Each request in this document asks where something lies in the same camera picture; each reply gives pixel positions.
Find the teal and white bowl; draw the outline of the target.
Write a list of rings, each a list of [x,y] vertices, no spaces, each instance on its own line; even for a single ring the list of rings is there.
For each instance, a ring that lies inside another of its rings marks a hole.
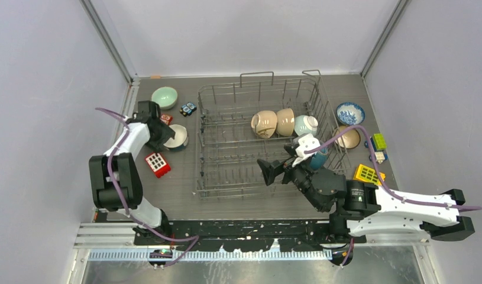
[[[186,127],[179,124],[172,124],[170,128],[175,132],[174,137],[169,138],[163,146],[169,151],[182,151],[189,143],[189,136]]]

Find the beige bowl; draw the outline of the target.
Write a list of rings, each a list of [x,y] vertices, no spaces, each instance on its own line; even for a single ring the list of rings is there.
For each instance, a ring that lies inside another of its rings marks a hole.
[[[295,127],[295,115],[293,110],[291,108],[281,109],[276,112],[276,116],[276,133],[285,137],[292,136]]]
[[[251,119],[254,134],[263,139],[269,139],[275,133],[276,127],[277,115],[274,111],[259,111]]]

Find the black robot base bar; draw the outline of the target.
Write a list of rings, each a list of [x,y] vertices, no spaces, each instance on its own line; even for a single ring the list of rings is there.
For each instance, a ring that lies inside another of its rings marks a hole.
[[[298,257],[302,253],[322,253],[337,266],[350,264],[355,244],[351,237],[332,231],[326,220],[174,220],[161,215],[157,225],[135,215],[135,244],[157,246],[150,252],[151,264],[171,266],[179,261],[203,256],[206,259]]]

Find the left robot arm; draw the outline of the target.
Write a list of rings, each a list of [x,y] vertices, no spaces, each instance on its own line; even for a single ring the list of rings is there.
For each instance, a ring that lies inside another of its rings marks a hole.
[[[93,203],[97,209],[132,219],[137,233],[158,245],[166,244],[172,240],[172,226],[165,212],[145,199],[135,158],[143,147],[155,153],[164,151],[175,131],[160,119],[160,106],[153,101],[139,102],[137,112],[130,116],[101,107],[98,111],[115,118],[124,130],[109,150],[89,159]]]

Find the brown ribbed bowl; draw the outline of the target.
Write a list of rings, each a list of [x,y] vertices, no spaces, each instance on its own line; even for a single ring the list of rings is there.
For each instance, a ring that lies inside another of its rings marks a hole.
[[[334,143],[343,149],[354,149],[361,143],[361,135],[357,129],[347,131],[334,141]]]

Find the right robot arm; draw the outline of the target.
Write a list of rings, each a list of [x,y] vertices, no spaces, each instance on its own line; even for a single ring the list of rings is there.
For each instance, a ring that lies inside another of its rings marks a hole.
[[[462,241],[475,233],[472,219],[456,208],[462,205],[456,190],[434,197],[442,207],[426,206],[397,199],[374,183],[349,180],[323,167],[315,170],[309,160],[258,159],[257,164],[266,185],[282,175],[283,184],[292,183],[316,211],[328,213],[328,237],[336,243],[369,234],[422,232],[436,241]]]

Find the blue floral white bowl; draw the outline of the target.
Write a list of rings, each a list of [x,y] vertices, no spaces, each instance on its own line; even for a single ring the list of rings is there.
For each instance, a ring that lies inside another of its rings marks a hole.
[[[343,102],[336,107],[336,116],[343,125],[357,125],[365,120],[365,111],[353,102]]]

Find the grey wire dish rack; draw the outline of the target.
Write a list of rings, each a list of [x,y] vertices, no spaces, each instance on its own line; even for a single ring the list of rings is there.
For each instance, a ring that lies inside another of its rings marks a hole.
[[[286,159],[284,145],[292,137],[276,133],[264,139],[251,129],[256,113],[285,108],[297,116],[316,118],[319,141],[335,135],[338,122],[318,70],[305,70],[299,77],[289,78],[278,78],[273,72],[243,73],[237,82],[199,89],[196,190],[200,198],[248,198],[292,191],[280,178],[266,186],[257,164],[258,159]]]

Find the pale green celadon bowl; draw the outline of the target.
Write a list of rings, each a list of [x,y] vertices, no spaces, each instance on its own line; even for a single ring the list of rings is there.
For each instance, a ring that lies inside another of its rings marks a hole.
[[[156,89],[152,96],[151,100],[155,102],[160,109],[167,110],[173,108],[178,99],[178,92],[175,88],[164,86]]]

